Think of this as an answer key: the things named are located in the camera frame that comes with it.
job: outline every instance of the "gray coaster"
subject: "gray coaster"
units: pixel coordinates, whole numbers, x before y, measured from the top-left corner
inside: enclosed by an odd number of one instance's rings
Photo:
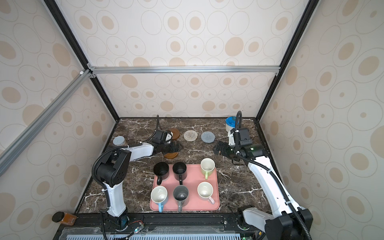
[[[215,135],[209,131],[203,132],[201,134],[201,140],[203,140],[203,142],[206,142],[206,143],[212,143],[215,140]]]
[[[197,139],[197,132],[193,130],[188,130],[184,133],[184,139],[187,140],[188,142],[193,142]]]

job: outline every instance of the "mug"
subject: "mug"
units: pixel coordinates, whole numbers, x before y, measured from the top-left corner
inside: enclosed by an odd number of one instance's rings
[[[210,158],[204,158],[200,163],[201,173],[208,179],[208,176],[214,172],[215,162]]]
[[[176,180],[183,185],[183,180],[187,178],[187,165],[183,162],[177,162],[172,167]]]
[[[157,184],[160,185],[169,176],[169,165],[166,162],[158,162],[153,167],[153,172],[157,176]]]
[[[197,186],[197,193],[199,194],[200,199],[208,200],[212,204],[215,204],[215,200],[212,198],[214,193],[214,188],[209,182],[202,182]]]
[[[163,211],[164,204],[168,201],[168,191],[163,186],[155,187],[151,192],[151,200],[159,205],[159,212]]]
[[[178,212],[181,212],[183,210],[183,206],[188,204],[188,193],[188,188],[184,185],[179,185],[175,188],[175,190],[173,190],[173,197],[177,202]]]

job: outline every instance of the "black lid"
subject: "black lid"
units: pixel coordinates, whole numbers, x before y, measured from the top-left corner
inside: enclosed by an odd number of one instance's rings
[[[52,221],[54,222],[60,222],[64,218],[63,212],[57,212],[52,216]]]

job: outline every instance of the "pink mug handle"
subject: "pink mug handle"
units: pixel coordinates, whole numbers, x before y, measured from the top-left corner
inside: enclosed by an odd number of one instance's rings
[[[210,201],[212,204],[215,204],[215,200],[214,200],[212,197],[209,197],[209,201]]]

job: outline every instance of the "black mug handle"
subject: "black mug handle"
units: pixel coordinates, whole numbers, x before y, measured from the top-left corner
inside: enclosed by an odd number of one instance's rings
[[[157,177],[157,184],[158,184],[158,185],[160,185],[162,181],[163,181],[163,178],[162,178],[162,177]]]

